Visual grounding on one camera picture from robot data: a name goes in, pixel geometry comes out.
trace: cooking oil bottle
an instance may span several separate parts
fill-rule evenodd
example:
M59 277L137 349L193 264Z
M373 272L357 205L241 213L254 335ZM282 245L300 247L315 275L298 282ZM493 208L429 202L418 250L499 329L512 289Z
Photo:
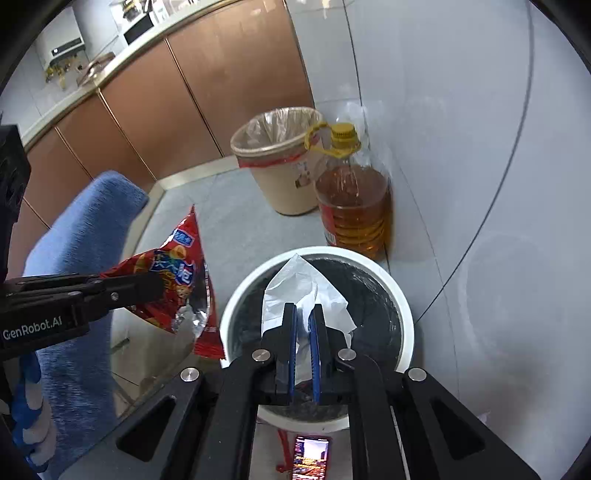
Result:
M330 126L329 150L310 145L310 137L326 122L312 127L305 146L324 157L313 172L324 235L329 245L348 248L369 258L383 251L391 222L389 177L383 165L363 148L350 123Z

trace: blue gripper pad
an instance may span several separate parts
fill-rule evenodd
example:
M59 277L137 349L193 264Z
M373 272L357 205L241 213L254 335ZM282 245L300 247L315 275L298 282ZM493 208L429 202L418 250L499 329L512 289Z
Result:
M308 317L308 330L310 331L310 358L312 361L312 396L316 403L320 402L320 352L318 349L318 332L316 330L316 317L314 310Z
M290 363L289 363L289 371L290 376L288 379L288 390L290 393L290 398L293 400L294 398L294 389L296 387L296 341L297 341L297 325L298 325L298 316L301 313L298 309L293 309L293 315L291 317L291 330L290 330Z

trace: red string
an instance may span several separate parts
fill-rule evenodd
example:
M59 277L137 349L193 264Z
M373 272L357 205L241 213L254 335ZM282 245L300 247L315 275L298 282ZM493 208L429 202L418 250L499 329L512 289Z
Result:
M285 430L277 429L277 434L281 440L283 447L283 464L277 465L275 468L279 473L287 472L293 468L293 459L290 452L290 442L287 439L287 432Z

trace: beige trash can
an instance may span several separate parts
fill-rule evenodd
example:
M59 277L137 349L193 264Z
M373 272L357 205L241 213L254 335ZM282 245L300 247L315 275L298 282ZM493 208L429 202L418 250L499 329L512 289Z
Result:
M313 108L279 108L257 115L230 140L239 167L250 168L269 204L283 215L300 215L318 205L311 173L322 153L307 151L304 137L322 120ZM319 135L315 142L322 143Z

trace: trash can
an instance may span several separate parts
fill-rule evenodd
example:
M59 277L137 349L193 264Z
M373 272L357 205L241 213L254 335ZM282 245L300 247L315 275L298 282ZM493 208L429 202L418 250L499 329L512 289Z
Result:
M377 263L337 247L307 247L271 258L238 286L222 315L219 329L228 367L243 349L261 338L262 299L271 279L298 254L319 270L348 301L357 328L351 348L370 356L381 367L404 372L414 349L410 308L394 279ZM296 385L288 407L259 406L258 417L290 432L323 434L349 427L346 406L318 406L312 401L311 381Z
M257 115L230 139L238 166L250 168L269 204L283 215L300 215L318 205L311 172L322 153L307 151L304 137L322 119L313 108L278 108ZM315 135L312 143L318 142Z

